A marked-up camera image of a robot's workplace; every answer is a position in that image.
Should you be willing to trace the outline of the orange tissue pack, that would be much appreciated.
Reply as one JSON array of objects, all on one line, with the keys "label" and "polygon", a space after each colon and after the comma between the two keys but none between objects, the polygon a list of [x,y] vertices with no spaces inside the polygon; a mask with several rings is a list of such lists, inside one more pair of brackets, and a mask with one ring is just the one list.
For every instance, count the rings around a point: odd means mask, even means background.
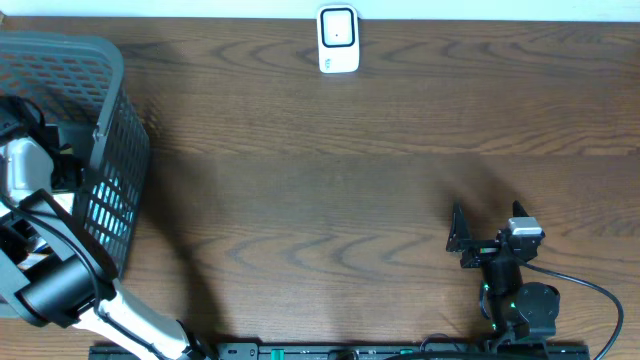
[{"label": "orange tissue pack", "polygon": [[27,257],[18,264],[18,268],[22,271],[26,271],[48,257],[49,254],[46,253],[29,253]]}]

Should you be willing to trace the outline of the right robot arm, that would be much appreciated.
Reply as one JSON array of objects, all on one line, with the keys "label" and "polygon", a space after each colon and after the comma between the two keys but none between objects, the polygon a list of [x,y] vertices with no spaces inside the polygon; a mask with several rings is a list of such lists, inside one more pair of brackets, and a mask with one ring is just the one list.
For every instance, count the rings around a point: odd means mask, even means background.
[{"label": "right robot arm", "polygon": [[522,205],[493,239],[477,240],[456,203],[446,250],[460,255],[460,266],[482,272],[481,306],[494,325],[498,344],[544,340],[556,334],[559,291],[540,282],[523,281],[521,269],[537,257],[545,233]]}]

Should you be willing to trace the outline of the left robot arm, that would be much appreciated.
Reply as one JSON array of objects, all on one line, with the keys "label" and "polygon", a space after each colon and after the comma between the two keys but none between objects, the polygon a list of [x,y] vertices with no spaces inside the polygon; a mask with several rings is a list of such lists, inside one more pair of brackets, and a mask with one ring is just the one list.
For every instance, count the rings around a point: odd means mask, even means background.
[{"label": "left robot arm", "polygon": [[95,332],[140,359],[217,358],[121,284],[115,252],[138,191],[110,160],[93,169],[78,140],[32,100],[2,96],[2,300],[34,326]]}]

